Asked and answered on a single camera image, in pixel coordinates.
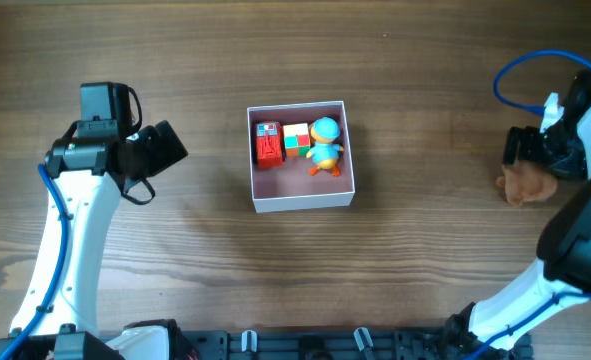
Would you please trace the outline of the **multicoloured puzzle cube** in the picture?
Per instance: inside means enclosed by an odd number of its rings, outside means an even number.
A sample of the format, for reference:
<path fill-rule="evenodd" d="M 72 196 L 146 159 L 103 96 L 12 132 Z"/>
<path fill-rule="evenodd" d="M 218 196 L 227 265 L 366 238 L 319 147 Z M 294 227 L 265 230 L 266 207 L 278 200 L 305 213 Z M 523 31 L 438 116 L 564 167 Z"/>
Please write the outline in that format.
<path fill-rule="evenodd" d="M 283 143 L 287 158 L 305 157 L 311 148 L 309 125 L 306 123 L 285 125 Z"/>

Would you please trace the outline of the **yellow duck toy blue hat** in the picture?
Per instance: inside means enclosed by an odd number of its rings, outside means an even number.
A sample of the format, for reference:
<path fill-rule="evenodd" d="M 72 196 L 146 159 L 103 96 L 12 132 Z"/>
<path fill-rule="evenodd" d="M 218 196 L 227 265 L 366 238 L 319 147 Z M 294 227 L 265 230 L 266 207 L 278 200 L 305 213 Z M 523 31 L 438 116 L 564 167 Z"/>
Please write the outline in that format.
<path fill-rule="evenodd" d="M 306 158 L 314 163 L 309 175 L 315 176 L 321 170 L 328 170 L 332 176 L 339 177 L 341 170 L 337 163 L 344 148 L 336 143 L 340 135 L 338 123 L 329 117 L 320 118 L 309 126 L 309 134 L 313 146 L 306 153 Z"/>

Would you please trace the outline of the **brown plush capybara toy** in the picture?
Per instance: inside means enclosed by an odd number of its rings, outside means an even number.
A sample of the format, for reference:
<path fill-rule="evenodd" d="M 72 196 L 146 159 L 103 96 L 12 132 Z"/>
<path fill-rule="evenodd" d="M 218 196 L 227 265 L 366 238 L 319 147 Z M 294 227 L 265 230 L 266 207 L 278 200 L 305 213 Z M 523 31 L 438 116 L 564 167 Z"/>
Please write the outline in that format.
<path fill-rule="evenodd" d="M 519 207 L 527 202 L 545 201 L 558 189 L 558 180 L 538 165 L 520 161 L 502 166 L 496 184 L 504 191 L 508 204 Z"/>

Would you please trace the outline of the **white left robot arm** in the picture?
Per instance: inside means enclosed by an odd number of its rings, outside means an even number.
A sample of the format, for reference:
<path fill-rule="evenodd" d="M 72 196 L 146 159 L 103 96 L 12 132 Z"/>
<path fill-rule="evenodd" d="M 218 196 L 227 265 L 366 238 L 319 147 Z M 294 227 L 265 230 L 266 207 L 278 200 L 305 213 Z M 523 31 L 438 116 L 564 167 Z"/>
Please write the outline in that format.
<path fill-rule="evenodd" d="M 97 330 L 96 295 L 107 233 L 130 190 L 185 158 L 167 121 L 145 126 L 137 94 L 126 84 L 85 83 L 81 117 L 56 139 L 38 172 L 48 211 L 38 257 L 11 334 L 51 335 L 64 325 Z"/>

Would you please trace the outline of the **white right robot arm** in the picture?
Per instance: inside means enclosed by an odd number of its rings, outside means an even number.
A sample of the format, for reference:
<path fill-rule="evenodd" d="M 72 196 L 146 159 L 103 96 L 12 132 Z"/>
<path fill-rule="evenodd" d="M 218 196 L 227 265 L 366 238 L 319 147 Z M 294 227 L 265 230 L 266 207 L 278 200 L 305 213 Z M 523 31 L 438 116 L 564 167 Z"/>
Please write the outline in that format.
<path fill-rule="evenodd" d="M 578 123 L 589 180 L 544 228 L 536 260 L 493 297 L 475 304 L 467 330 L 481 346 L 468 357 L 509 350 L 558 312 L 591 300 L 591 107 Z"/>

